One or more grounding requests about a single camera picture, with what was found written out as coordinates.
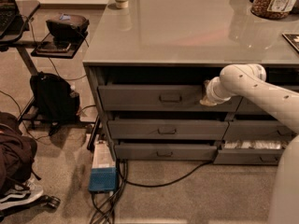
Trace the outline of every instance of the gray floor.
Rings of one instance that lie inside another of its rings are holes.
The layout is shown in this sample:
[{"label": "gray floor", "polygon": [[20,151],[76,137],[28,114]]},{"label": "gray floor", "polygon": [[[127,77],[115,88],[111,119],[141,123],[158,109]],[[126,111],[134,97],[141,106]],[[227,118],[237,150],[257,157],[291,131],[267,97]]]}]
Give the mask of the gray floor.
[{"label": "gray floor", "polygon": [[[58,12],[61,11],[40,9],[36,13],[32,23],[36,40],[41,40],[47,33],[45,20]],[[82,9],[64,12],[83,15],[90,20],[87,37],[90,42],[103,11]],[[32,39],[32,34],[28,32],[24,38]],[[87,79],[72,79],[84,76],[82,59],[86,49],[84,43],[72,60],[52,59],[59,74],[76,86],[82,107],[93,105]],[[32,96],[30,74],[15,49],[0,53],[0,59],[0,91],[11,95],[24,108]],[[55,74],[49,59],[33,60],[39,71]],[[16,104],[3,93],[0,93],[0,110],[19,115]],[[95,117],[96,111],[94,108],[86,109],[82,116]],[[47,125],[40,125],[30,132],[38,138],[47,136],[48,130]],[[45,194],[59,197],[61,205],[57,210],[38,206],[6,217],[4,223],[90,223],[94,208],[88,185],[93,156],[86,149],[86,143],[84,127],[63,127],[53,137],[41,138],[34,169],[42,180],[36,183],[43,187]],[[128,179],[142,184],[162,184],[187,174],[199,163],[129,161]],[[116,208],[116,223],[264,224],[276,170],[277,167],[272,166],[208,165],[164,188],[127,185]],[[100,203],[106,197],[99,195],[97,201]]]}]

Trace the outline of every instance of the cabinet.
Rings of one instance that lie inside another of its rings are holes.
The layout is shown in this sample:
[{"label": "cabinet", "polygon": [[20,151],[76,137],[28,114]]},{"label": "cabinet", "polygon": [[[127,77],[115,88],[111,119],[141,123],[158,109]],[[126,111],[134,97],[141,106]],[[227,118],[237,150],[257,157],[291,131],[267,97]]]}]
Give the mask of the cabinet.
[{"label": "cabinet", "polygon": [[243,97],[200,100],[205,80],[231,63],[260,63],[268,82],[295,90],[298,55],[281,31],[297,31],[296,20],[262,20],[248,0],[173,1],[130,0],[117,10],[110,0],[87,50],[83,64],[113,157],[277,164],[281,148],[227,142],[285,144],[292,131]]}]

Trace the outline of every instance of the jar label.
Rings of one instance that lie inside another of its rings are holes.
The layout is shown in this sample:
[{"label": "jar label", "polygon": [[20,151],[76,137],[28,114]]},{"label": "jar label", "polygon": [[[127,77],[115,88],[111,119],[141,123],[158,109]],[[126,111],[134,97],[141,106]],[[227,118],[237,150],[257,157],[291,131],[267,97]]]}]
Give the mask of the jar label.
[{"label": "jar label", "polygon": [[267,11],[289,12],[296,3],[296,0],[271,0]]}]

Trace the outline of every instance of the coffee bean jar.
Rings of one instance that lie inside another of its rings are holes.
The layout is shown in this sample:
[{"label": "coffee bean jar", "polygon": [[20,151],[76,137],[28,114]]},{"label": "coffee bean jar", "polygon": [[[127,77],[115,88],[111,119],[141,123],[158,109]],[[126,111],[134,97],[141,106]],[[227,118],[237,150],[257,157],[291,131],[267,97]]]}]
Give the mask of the coffee bean jar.
[{"label": "coffee bean jar", "polygon": [[296,0],[254,0],[251,12],[265,19],[283,19],[286,18]]}]

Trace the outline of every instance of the backpack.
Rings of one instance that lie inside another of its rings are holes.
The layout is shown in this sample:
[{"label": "backpack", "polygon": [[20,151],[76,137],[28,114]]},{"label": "backpack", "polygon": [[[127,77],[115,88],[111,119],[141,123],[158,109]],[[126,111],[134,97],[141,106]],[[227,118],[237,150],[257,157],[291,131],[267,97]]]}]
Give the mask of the backpack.
[{"label": "backpack", "polygon": [[0,194],[28,180],[37,150],[33,138],[22,136],[17,119],[0,111]]},{"label": "backpack", "polygon": [[74,123],[78,120],[79,94],[63,78],[50,73],[39,72],[31,76],[30,87],[35,97],[33,106],[46,120],[60,123]]}]

